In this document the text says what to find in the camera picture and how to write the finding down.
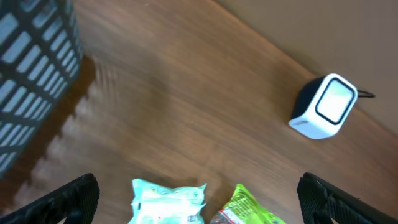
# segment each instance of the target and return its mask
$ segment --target black border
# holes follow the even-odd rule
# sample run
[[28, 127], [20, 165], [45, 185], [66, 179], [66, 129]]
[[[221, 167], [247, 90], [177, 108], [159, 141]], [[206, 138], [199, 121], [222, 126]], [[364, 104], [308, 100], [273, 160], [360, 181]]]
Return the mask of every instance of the black border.
[[[340, 116], [340, 119], [339, 119], [337, 122], [332, 121], [331, 119], [327, 118], [325, 115], [321, 114], [321, 112], [318, 111], [319, 102], [321, 102], [321, 100], [322, 100], [323, 96], [325, 95], [326, 91], [328, 90], [328, 88], [329, 88], [331, 82], [334, 81], [334, 80], [337, 80], [338, 82], [340, 82], [341, 84], [343, 84], [345, 87], [347, 87], [347, 89], [349, 89], [349, 90], [353, 93], [353, 97], [351, 97], [351, 100], [350, 100], [349, 103], [347, 104], [346, 109], [344, 110], [343, 114]], [[347, 84], [343, 83], [340, 79], [338, 79], [338, 78], [336, 78], [336, 77], [335, 77], [335, 78], [332, 78], [331, 80], [329, 80], [329, 83], [328, 83], [328, 85], [326, 86], [325, 91], [323, 91], [322, 96], [319, 98], [319, 100], [318, 100], [318, 102], [317, 102], [317, 105], [315, 106], [315, 112], [316, 112], [319, 116], [321, 116], [322, 118], [324, 118], [325, 120], [329, 121], [331, 124], [334, 124], [334, 125], [340, 124], [340, 123], [341, 123], [341, 120], [342, 120], [343, 117], [344, 117], [344, 115], [347, 113], [349, 106], [351, 106], [351, 104], [352, 104], [352, 102], [353, 102], [353, 100], [354, 100], [354, 97], [355, 97], [355, 92], [354, 92], [354, 90], [353, 90], [350, 86], [348, 86]]]

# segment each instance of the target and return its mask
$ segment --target wooden table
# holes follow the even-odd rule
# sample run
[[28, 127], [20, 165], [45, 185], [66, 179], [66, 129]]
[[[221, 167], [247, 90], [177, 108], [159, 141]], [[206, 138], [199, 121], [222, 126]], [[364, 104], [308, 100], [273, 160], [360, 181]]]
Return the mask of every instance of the wooden table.
[[287, 223], [313, 172], [398, 218], [398, 139], [355, 108], [314, 141], [289, 128], [314, 74], [210, 0], [77, 0], [80, 78], [0, 182], [9, 212], [92, 172], [94, 223], [127, 223], [131, 179], [208, 183], [210, 220], [243, 183]]

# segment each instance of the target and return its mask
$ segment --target candy wrapper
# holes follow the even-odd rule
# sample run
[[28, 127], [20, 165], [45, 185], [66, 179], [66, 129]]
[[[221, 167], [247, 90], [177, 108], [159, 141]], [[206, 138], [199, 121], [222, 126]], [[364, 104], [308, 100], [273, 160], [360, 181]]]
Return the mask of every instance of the candy wrapper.
[[205, 188], [168, 188], [151, 182], [132, 180], [133, 217], [129, 224], [203, 224], [200, 210], [205, 206]]
[[210, 224], [285, 224], [262, 207], [252, 194], [238, 184], [231, 200], [213, 217]]

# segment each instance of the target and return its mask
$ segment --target perforated bin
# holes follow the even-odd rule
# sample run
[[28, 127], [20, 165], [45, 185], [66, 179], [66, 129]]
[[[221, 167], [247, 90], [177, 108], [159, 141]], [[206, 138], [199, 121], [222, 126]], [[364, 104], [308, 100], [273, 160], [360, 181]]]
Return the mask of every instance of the perforated bin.
[[79, 74], [69, 0], [0, 0], [0, 177]]

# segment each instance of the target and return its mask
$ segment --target black and white device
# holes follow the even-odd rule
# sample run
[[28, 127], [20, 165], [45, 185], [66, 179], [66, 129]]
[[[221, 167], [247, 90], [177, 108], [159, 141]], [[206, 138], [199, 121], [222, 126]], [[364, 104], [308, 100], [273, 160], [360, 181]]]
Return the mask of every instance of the black and white device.
[[338, 74], [316, 78], [301, 90], [289, 126], [311, 139], [335, 135], [358, 99], [356, 87]]

